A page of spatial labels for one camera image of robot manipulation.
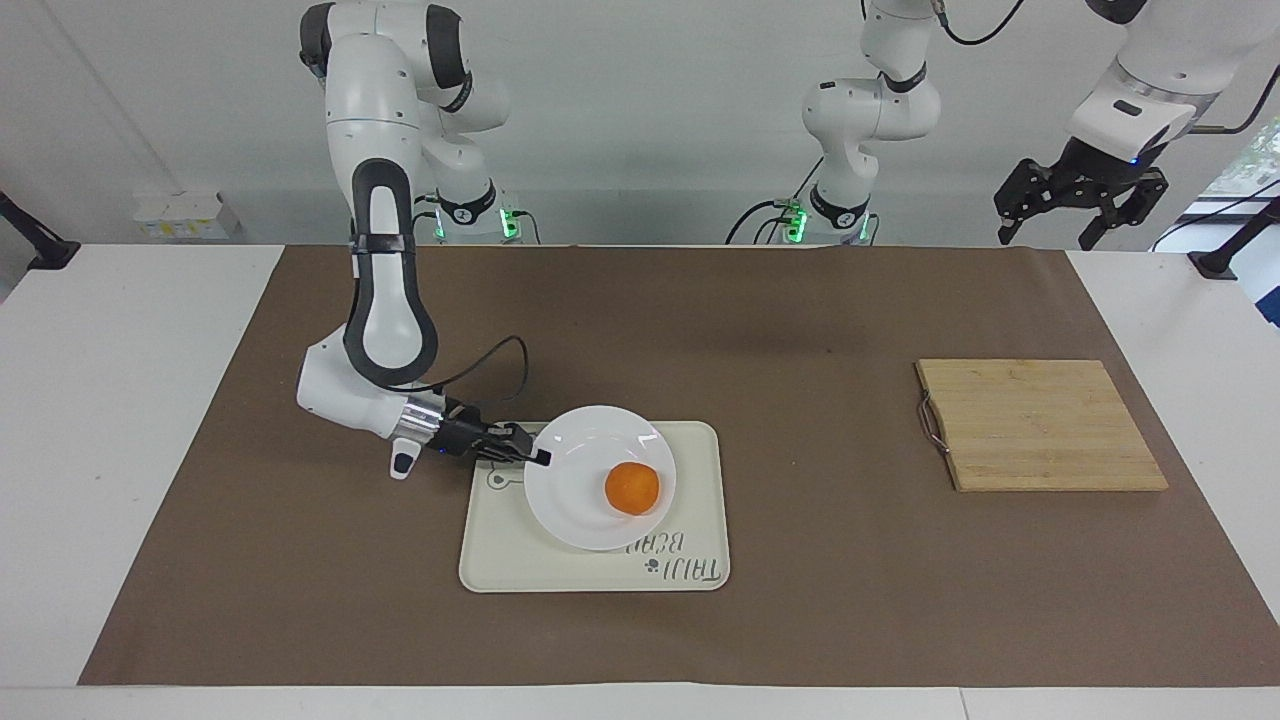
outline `wooden cutting board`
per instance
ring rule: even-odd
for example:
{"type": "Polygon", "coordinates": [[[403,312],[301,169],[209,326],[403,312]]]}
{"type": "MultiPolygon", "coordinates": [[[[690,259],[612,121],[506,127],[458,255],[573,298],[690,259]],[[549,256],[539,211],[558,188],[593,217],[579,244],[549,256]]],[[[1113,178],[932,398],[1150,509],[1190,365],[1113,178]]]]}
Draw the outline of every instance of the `wooden cutting board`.
{"type": "Polygon", "coordinates": [[[919,360],[960,492],[1169,488],[1097,360],[919,360]]]}

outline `white tray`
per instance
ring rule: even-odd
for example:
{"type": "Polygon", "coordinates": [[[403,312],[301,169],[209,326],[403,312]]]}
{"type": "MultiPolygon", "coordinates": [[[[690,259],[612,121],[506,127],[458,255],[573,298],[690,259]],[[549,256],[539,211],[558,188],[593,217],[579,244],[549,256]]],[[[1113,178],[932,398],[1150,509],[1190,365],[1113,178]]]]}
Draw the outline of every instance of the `white tray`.
{"type": "MultiPolygon", "coordinates": [[[[521,423],[536,434],[545,423],[521,423]]],[[[719,441],[707,423],[653,424],[676,457],[676,498],[644,538],[593,552],[550,536],[525,500],[524,465],[476,462],[458,579],[494,592],[713,591],[728,579],[719,441]]]]}

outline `white wall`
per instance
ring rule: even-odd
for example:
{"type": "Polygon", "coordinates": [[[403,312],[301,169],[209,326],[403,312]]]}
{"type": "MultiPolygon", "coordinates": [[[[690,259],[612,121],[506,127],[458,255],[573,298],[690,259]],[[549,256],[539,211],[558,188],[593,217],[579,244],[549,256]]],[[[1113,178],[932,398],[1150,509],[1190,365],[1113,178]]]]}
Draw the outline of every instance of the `white wall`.
{"type": "MultiPolygon", "coordinates": [[[[872,72],[854,0],[451,1],[475,67],[512,87],[511,122],[477,140],[549,242],[719,242],[741,209],[790,193],[817,159],[800,123],[806,87],[872,72]]],[[[136,241],[132,193],[165,186],[168,170],[188,190],[221,190],[252,240],[344,241],[321,94],[297,60],[310,3],[0,3],[0,187],[68,237],[136,241]],[[93,95],[95,74],[108,95],[93,95]]],[[[975,36],[1009,1],[954,5],[954,27],[975,36]]],[[[879,242],[993,246],[992,192],[1020,158],[1057,156],[1062,123],[1123,36],[1083,0],[1028,3],[982,47],[937,35],[942,122],[928,138],[879,143],[879,242]]],[[[1280,42],[1256,51],[1210,119],[1242,118],[1277,56],[1280,42]]],[[[1102,247],[1147,247],[1247,140],[1167,151],[1161,208],[1102,247]]],[[[1087,222],[1061,210],[1019,241],[1070,247],[1087,222]]]]}

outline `window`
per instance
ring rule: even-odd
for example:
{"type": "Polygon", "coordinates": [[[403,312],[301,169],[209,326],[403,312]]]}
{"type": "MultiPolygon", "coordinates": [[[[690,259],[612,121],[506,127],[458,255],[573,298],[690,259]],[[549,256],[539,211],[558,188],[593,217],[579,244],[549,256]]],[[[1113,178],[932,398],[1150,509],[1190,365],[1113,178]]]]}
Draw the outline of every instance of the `window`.
{"type": "MultiPolygon", "coordinates": [[[[1280,118],[1267,123],[1234,163],[1201,196],[1245,197],[1280,179],[1280,118]]],[[[1280,186],[1260,197],[1280,195],[1280,186]]]]}

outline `metal handle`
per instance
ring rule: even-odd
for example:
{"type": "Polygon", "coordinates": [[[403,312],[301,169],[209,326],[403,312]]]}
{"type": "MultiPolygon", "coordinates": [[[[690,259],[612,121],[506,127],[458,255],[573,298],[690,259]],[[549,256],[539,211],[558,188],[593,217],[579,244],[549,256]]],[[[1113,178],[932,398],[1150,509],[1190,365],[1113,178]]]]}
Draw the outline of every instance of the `metal handle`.
{"type": "Polygon", "coordinates": [[[924,429],[924,436],[929,438],[942,455],[951,455],[951,448],[942,439],[942,430],[938,425],[937,418],[933,416],[933,407],[929,406],[929,389],[924,389],[924,395],[920,397],[920,405],[916,407],[916,414],[920,416],[920,428],[924,429]]]}

